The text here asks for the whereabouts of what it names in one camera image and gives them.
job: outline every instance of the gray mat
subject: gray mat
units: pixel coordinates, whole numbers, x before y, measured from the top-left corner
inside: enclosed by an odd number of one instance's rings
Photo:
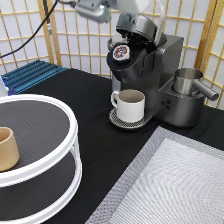
[[[224,161],[165,139],[110,224],[211,224],[224,214]]]
[[[196,148],[198,151],[216,158],[224,159],[224,153],[218,149],[158,127],[140,153],[128,166],[123,175],[86,222],[87,224],[109,223],[113,213],[117,210],[118,206],[121,204],[122,200],[165,138],[190,148]]]
[[[20,160],[12,168],[29,165],[57,148],[70,128],[67,114],[59,107],[40,101],[1,104],[0,127],[14,131]]]

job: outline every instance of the black cable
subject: black cable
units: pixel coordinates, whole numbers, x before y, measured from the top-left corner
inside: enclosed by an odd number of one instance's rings
[[[70,2],[63,2],[63,1],[60,1],[60,0],[58,0],[58,2],[60,2],[62,4],[70,5]]]
[[[25,47],[35,36],[36,34],[39,32],[39,30],[41,29],[41,27],[44,25],[44,23],[49,19],[51,13],[54,11],[55,7],[57,6],[58,2],[62,3],[62,4],[70,4],[73,8],[75,8],[75,5],[76,3],[74,1],[70,1],[70,2],[62,2],[60,0],[56,0],[52,9],[49,11],[49,13],[46,15],[46,18],[43,20],[43,22],[40,24],[40,26],[37,28],[37,30],[35,31],[35,33],[22,45],[20,46],[18,49],[8,53],[8,54],[5,54],[5,55],[2,55],[0,56],[0,58],[4,58],[6,56],[9,56],[11,54],[14,54],[16,53],[17,51],[21,50],[23,47]]]

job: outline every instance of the white ceramic cup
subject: white ceramic cup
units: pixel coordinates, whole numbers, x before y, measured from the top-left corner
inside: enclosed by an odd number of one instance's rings
[[[118,118],[124,122],[134,123],[144,117],[145,95],[142,92],[132,89],[114,91],[111,95],[111,103],[117,108]]]

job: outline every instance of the black tabletop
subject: black tabletop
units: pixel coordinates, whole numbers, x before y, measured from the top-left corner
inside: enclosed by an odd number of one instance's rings
[[[64,71],[25,91],[57,98],[74,111],[79,124],[83,163],[80,187],[70,203],[47,224],[82,224],[95,211],[158,126],[224,149],[224,111],[204,107],[193,128],[178,129],[152,120],[136,132],[124,132],[109,122],[111,80],[78,70]]]

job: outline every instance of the mug handle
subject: mug handle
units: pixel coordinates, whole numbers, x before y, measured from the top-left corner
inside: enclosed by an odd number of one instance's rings
[[[115,103],[115,100],[114,99],[118,99],[118,94],[119,94],[120,92],[118,92],[118,91],[114,91],[113,93],[112,93],[112,95],[111,95],[111,103],[112,103],[112,105],[115,107],[115,108],[117,108],[117,104]]]

